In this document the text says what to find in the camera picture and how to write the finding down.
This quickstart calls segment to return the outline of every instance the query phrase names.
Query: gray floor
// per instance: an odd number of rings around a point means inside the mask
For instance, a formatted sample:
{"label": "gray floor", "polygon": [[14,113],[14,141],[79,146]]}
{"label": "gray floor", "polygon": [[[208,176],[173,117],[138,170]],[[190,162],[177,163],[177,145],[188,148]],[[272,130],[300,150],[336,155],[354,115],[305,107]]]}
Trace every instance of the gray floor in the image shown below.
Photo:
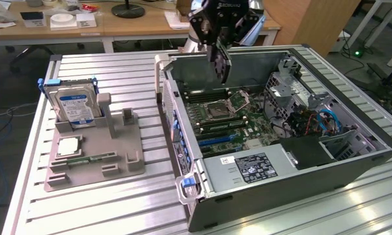
{"label": "gray floor", "polygon": [[[349,20],[346,25],[346,30],[353,32],[356,29],[362,15]],[[376,22],[370,22],[361,33],[360,38],[362,39]],[[138,50],[133,46],[134,42],[117,43],[117,51],[132,51]],[[174,46],[182,46],[182,40],[173,40]],[[353,45],[352,50],[357,48],[360,42]],[[45,76],[45,70],[47,66],[47,55],[42,51],[35,51],[26,59],[23,59],[18,66],[21,68],[19,74],[11,74],[7,70],[7,63],[18,52],[23,50],[25,47],[15,47],[14,53],[7,53],[3,47],[0,47],[0,107],[11,107],[23,103],[35,102],[38,99],[38,90],[35,86],[35,81],[38,78]],[[65,44],[59,46],[49,46],[55,54],[89,54],[89,53],[102,53],[102,46],[100,43],[85,43],[85,49],[79,50],[75,44]],[[142,50],[157,50],[169,49],[166,40],[149,40],[141,43]],[[376,63],[381,66],[382,70],[389,73],[392,68],[385,66],[389,58],[392,57],[392,30],[385,28],[382,34],[373,44],[373,55],[365,54],[360,59],[362,63]],[[360,66],[360,64],[346,58],[344,58],[338,53],[329,54],[326,60],[334,65],[334,67],[345,72],[352,68]],[[373,82],[374,77],[365,73],[365,68],[356,70],[349,73],[349,76],[366,82]],[[17,114],[27,113],[34,110],[34,106],[26,107],[17,111]],[[7,116],[0,117],[0,120],[5,121]],[[9,192],[3,201],[0,205],[0,233],[3,224],[5,214],[6,214],[6,204],[9,203],[11,189],[14,187],[15,178],[18,174],[18,167],[22,158],[23,148],[27,141],[29,130],[31,125],[33,115],[26,117],[14,117],[11,121],[11,133],[2,143],[0,143],[0,160],[3,165],[3,172],[7,178]],[[0,175],[0,196],[2,195],[2,177]]]}

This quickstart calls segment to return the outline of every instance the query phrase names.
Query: white box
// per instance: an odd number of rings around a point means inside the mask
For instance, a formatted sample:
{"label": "white box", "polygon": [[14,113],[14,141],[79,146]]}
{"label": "white box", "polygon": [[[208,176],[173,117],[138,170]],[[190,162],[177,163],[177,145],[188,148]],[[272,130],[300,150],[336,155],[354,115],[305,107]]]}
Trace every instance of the white box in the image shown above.
{"label": "white box", "polygon": [[345,42],[348,41],[349,38],[350,38],[350,35],[346,32],[341,31],[338,38],[337,38],[337,41],[333,44],[329,52],[340,52],[340,50],[341,50],[342,46],[345,45]]}
{"label": "white box", "polygon": [[78,28],[97,27],[93,13],[77,14],[77,26]]}
{"label": "white box", "polygon": [[25,27],[43,27],[46,26],[46,17],[42,12],[19,12],[23,19]]}
{"label": "white box", "polygon": [[50,31],[77,29],[77,22],[70,14],[55,14],[50,17]]}

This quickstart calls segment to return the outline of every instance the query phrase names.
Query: motherboard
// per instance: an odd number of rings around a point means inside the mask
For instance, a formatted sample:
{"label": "motherboard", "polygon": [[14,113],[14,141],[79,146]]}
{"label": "motherboard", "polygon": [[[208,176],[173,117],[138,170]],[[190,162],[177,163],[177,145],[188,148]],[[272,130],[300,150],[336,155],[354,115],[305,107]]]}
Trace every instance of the motherboard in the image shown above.
{"label": "motherboard", "polygon": [[248,91],[186,94],[184,101],[204,158],[268,146],[278,139]]}

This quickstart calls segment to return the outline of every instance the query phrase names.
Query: white cable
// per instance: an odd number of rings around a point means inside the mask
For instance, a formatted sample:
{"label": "white cable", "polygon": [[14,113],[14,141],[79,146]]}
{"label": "white cable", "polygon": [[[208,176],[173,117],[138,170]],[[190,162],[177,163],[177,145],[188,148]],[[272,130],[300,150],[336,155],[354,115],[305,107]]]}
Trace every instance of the white cable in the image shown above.
{"label": "white cable", "polygon": [[[26,104],[21,104],[21,105],[18,105],[18,106],[10,107],[10,108],[5,111],[5,113],[0,113],[0,116],[2,116],[2,115],[11,116],[11,115],[10,115],[10,111],[14,111],[14,110],[18,109],[18,108],[22,108],[22,107],[26,107],[26,106],[30,106],[30,105],[35,105],[35,104],[37,104],[37,102],[35,102],[35,103],[26,103]],[[27,115],[31,115],[31,114],[34,114],[34,112],[31,112],[31,113],[26,113],[26,114],[13,115],[13,117],[23,117],[23,116],[27,116]]]}

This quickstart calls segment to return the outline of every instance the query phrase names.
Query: blue cable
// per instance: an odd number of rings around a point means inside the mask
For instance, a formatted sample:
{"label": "blue cable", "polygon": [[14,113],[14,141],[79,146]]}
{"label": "blue cable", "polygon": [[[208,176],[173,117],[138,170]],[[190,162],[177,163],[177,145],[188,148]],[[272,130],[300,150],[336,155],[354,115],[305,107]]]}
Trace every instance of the blue cable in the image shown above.
{"label": "blue cable", "polygon": [[338,129],[338,132],[341,131],[341,124],[340,124],[340,121],[338,121],[338,118],[337,118],[337,115],[333,113],[333,111],[328,110],[328,109],[321,109],[317,113],[317,121],[320,122],[320,127],[326,130],[324,124],[321,123],[321,115],[318,115],[320,113],[328,113],[333,120],[334,120],[334,123],[336,123],[336,126],[337,126],[337,129]]}
{"label": "blue cable", "polygon": [[3,141],[7,138],[10,132],[11,132],[11,129],[13,129],[11,123],[9,123],[7,124],[7,131],[6,131],[5,135],[0,137],[0,142]]}
{"label": "blue cable", "polygon": [[7,181],[6,181],[6,176],[5,176],[5,173],[3,173],[3,169],[2,169],[2,165],[1,165],[1,162],[0,162],[0,173],[1,173],[1,176],[2,176],[2,179],[3,179],[3,194],[2,196],[0,197],[0,203],[2,202],[2,200],[6,198],[7,196]]}

